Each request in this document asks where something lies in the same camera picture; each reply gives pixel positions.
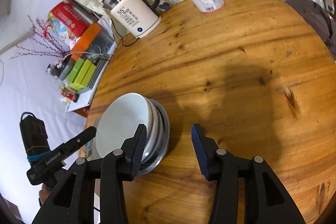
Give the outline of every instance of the white wall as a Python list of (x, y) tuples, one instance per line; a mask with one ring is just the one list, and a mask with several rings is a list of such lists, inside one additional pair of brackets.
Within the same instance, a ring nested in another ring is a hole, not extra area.
[(11, 9), (11, 0), (0, 0), (0, 21)]
[[(29, 30), (27, 15), (46, 19), (48, 11), (60, 0), (12, 0), (12, 12), (0, 22), (0, 48)], [(25, 41), (24, 47), (36, 47)], [(38, 191), (26, 172), (30, 168), (21, 139), (19, 121), (22, 112), (33, 112), (44, 120), (51, 149), (76, 136), (84, 129), (83, 117), (65, 113), (59, 101), (59, 83), (45, 72), (52, 57), (28, 56), (11, 59), (18, 51), (12, 48), (0, 55), (4, 62), (4, 78), (0, 85), (0, 192), (16, 204), (25, 223), (31, 223), (39, 210)], [(77, 158), (66, 160), (67, 167)]]
[(31, 24), (27, 15), (36, 18), (40, 11), (40, 1), (12, 0), (11, 14), (8, 17), (2, 16), (0, 18), (0, 49), (29, 30)]

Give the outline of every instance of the round wooden table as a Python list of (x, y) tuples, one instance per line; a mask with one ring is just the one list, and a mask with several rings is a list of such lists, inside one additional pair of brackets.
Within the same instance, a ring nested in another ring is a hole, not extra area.
[(88, 125), (128, 92), (159, 101), (171, 124), (166, 157), (124, 183), (131, 224), (208, 223), (215, 182), (199, 171), (197, 122), (235, 156), (262, 156), (307, 223), (335, 192), (334, 60), (282, 0), (225, 2), (209, 14), (190, 0), (175, 5), (151, 34), (118, 47), (100, 81)]

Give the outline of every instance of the decorative branch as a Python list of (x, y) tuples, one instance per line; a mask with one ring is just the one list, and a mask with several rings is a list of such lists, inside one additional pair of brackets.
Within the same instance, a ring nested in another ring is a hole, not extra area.
[(59, 41), (48, 31), (48, 25), (46, 25), (42, 20), (36, 19), (35, 22), (32, 21), (31, 17), (28, 16), (30, 22), (32, 23), (31, 31), (33, 36), (31, 39), (36, 43), (46, 48), (46, 51), (36, 51), (29, 48), (25, 48), (19, 45), (16, 47), (24, 52), (17, 52), (15, 56), (11, 59), (28, 56), (28, 55), (37, 55), (37, 56), (55, 56), (62, 58), (67, 55), (68, 52), (62, 47)]

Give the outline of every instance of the kettle digital display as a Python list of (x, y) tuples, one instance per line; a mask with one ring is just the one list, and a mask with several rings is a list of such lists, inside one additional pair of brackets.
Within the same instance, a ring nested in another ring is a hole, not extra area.
[(103, 0), (105, 8), (136, 38), (145, 37), (161, 22), (156, 11), (160, 0), (150, 5), (147, 0)]

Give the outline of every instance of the heart pattern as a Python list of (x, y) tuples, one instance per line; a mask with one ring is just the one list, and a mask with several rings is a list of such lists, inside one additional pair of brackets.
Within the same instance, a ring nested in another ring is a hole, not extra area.
[(159, 5), (159, 8), (161, 10), (167, 10), (169, 7), (170, 7), (170, 5), (167, 2), (164, 2), (164, 3), (162, 3), (162, 4)]

